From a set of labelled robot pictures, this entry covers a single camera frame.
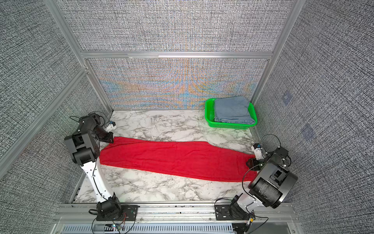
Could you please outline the red long pants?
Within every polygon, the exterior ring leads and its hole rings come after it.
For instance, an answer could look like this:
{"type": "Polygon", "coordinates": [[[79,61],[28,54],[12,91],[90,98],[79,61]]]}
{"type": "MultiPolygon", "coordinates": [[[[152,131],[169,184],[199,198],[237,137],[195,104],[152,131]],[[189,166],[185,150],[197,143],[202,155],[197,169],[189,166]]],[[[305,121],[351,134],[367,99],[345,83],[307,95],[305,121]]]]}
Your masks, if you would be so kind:
{"type": "Polygon", "coordinates": [[[252,181],[257,172],[247,161],[254,155],[205,141],[164,142],[115,137],[100,152],[100,163],[126,169],[220,182],[252,181]]]}

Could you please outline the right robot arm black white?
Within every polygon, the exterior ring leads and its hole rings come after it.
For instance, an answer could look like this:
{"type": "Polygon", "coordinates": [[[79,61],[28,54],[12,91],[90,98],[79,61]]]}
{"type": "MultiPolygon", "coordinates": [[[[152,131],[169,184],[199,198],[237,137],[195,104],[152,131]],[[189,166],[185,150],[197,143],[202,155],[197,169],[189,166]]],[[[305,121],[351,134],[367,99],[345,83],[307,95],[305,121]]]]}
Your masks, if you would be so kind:
{"type": "Polygon", "coordinates": [[[298,177],[290,171],[288,150],[278,146],[266,153],[264,160],[257,176],[232,200],[228,209],[232,220],[249,219],[258,207],[277,208],[296,184],[298,177]]]}

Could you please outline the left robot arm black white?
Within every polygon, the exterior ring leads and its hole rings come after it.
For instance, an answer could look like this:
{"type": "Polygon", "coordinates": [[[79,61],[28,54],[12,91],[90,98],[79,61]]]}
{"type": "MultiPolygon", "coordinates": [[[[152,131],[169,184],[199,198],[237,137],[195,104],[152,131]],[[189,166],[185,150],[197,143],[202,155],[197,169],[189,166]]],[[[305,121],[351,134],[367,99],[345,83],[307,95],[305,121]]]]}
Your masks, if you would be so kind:
{"type": "Polygon", "coordinates": [[[81,167],[88,177],[97,200],[96,209],[89,211],[97,215],[98,221],[114,221],[123,217],[121,204],[109,187],[100,168],[100,143],[114,142],[112,132],[106,131],[101,122],[104,118],[95,112],[86,116],[71,117],[79,123],[77,130],[66,136],[64,142],[73,163],[81,167]]]}

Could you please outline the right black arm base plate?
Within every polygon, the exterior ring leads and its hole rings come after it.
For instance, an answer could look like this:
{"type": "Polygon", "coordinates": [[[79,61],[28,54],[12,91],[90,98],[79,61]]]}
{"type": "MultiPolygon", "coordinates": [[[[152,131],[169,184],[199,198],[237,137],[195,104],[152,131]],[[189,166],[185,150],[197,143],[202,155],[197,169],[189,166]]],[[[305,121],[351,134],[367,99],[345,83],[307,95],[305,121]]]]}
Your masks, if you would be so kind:
{"type": "Polygon", "coordinates": [[[256,217],[249,211],[244,211],[239,205],[216,204],[214,205],[216,220],[255,220],[256,217]]]}

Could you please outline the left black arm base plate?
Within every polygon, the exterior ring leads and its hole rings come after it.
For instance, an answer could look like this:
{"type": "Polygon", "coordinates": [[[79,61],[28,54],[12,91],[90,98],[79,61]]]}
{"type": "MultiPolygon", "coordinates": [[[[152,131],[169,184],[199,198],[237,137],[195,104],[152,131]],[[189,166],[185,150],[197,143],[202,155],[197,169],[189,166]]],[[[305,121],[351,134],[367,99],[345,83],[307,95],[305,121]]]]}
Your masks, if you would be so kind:
{"type": "Polygon", "coordinates": [[[121,205],[110,203],[97,205],[97,221],[135,221],[139,206],[121,205]]]}

